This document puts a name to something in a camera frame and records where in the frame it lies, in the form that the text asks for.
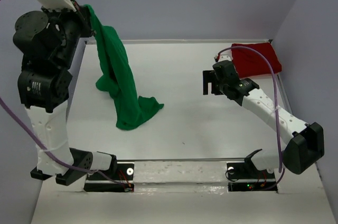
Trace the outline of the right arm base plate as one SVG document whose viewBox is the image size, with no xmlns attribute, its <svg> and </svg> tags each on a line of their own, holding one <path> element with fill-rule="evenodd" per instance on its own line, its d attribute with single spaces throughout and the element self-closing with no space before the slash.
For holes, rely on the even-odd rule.
<svg viewBox="0 0 338 224">
<path fill-rule="evenodd" d="M 229 192 L 278 191 L 274 172 L 260 171 L 251 161 L 259 151 L 261 149 L 250 153 L 242 162 L 227 163 L 224 174 L 228 180 Z"/>
</svg>

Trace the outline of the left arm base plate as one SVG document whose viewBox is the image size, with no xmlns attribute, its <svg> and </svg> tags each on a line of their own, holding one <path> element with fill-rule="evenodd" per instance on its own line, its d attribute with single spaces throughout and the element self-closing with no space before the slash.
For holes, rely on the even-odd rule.
<svg viewBox="0 0 338 224">
<path fill-rule="evenodd" d="M 97 172 L 87 175 L 83 190 L 85 192 L 134 192 L 134 171 L 134 162 L 118 161 L 115 172 L 102 171 L 103 174 Z"/>
</svg>

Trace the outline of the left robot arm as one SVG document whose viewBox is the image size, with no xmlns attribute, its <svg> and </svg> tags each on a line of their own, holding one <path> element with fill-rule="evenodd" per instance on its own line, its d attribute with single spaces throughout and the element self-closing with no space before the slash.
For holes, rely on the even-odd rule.
<svg viewBox="0 0 338 224">
<path fill-rule="evenodd" d="M 105 179 L 117 173 L 114 155 L 71 148 L 67 134 L 70 67 L 78 42 L 93 36 L 89 10 L 71 0 L 72 8 L 43 6 L 20 16 L 13 43 L 23 53 L 17 86 L 33 128 L 37 165 L 31 177 L 68 186 L 84 175 Z"/>
</svg>

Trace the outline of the green t-shirt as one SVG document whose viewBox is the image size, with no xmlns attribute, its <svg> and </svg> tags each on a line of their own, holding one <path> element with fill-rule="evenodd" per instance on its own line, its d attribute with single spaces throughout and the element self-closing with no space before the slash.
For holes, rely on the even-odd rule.
<svg viewBox="0 0 338 224">
<path fill-rule="evenodd" d="M 102 76 L 96 88 L 107 92 L 114 101 L 117 121 L 121 130 L 133 130 L 153 118 L 164 104 L 155 97 L 138 95 L 128 55 L 117 31 L 103 25 L 94 9 L 86 5 L 90 13 L 91 28 L 95 31 L 97 52 Z"/>
</svg>

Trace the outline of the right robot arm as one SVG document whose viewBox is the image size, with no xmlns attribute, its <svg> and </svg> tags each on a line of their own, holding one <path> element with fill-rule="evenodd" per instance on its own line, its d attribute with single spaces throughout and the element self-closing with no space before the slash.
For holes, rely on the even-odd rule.
<svg viewBox="0 0 338 224">
<path fill-rule="evenodd" d="M 299 175 L 323 157 L 323 127 L 316 122 L 308 124 L 275 105 L 256 82 L 240 79 L 231 61 L 217 62 L 212 70 L 204 70 L 202 77 L 204 95 L 225 95 L 255 114 L 278 136 L 276 150 L 258 149 L 246 156 L 246 176 L 254 178 L 277 168 Z"/>
</svg>

